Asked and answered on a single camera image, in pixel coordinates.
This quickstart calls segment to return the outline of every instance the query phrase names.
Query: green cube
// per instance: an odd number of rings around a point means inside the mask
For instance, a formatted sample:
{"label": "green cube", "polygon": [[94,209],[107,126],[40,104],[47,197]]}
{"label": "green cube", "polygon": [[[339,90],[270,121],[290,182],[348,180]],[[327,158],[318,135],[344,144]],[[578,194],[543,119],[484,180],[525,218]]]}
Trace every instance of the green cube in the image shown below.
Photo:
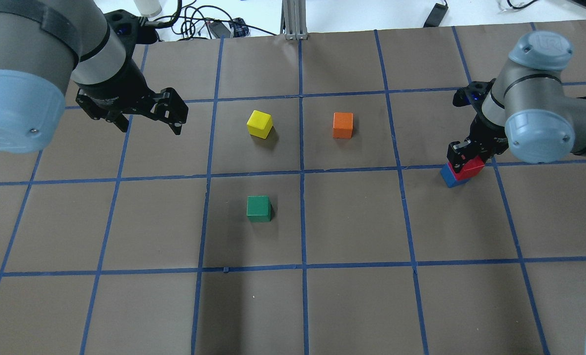
{"label": "green cube", "polygon": [[247,218],[251,222],[271,222],[269,196],[249,196],[247,198]]}

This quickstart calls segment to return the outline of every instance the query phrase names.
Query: black power adapter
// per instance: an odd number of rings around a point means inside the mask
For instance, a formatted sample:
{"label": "black power adapter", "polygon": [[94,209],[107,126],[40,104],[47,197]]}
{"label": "black power adapter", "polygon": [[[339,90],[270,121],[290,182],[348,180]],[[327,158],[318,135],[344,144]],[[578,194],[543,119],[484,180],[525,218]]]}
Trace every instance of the black power adapter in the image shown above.
{"label": "black power adapter", "polygon": [[449,7],[447,5],[435,4],[433,9],[431,9],[431,13],[429,13],[429,17],[424,22],[424,27],[440,26],[440,22],[442,22],[442,18],[444,18],[446,10],[448,9]]}

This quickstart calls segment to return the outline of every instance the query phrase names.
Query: metal post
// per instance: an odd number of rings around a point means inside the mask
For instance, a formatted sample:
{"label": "metal post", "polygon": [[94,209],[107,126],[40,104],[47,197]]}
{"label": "metal post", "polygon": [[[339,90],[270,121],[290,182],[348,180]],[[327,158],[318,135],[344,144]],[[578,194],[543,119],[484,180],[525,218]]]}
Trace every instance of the metal post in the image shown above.
{"label": "metal post", "polygon": [[289,40],[307,39],[306,0],[282,0],[280,33]]}

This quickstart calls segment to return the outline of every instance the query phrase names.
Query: orange cube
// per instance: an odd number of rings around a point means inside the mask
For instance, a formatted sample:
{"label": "orange cube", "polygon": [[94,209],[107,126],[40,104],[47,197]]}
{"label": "orange cube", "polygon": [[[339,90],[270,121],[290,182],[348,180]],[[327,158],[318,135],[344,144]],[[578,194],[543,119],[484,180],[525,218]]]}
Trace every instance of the orange cube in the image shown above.
{"label": "orange cube", "polygon": [[351,112],[335,112],[333,118],[333,138],[351,139],[354,129],[354,114]]}

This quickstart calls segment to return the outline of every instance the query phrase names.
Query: yellow cube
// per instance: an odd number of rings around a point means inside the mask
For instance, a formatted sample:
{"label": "yellow cube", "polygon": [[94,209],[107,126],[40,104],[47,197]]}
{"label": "yellow cube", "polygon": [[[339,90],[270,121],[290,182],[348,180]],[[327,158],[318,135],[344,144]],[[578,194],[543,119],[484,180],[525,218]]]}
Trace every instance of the yellow cube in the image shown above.
{"label": "yellow cube", "polygon": [[260,137],[261,139],[266,139],[271,128],[273,128],[271,115],[258,110],[254,110],[250,119],[247,121],[247,130],[250,131],[250,135]]}

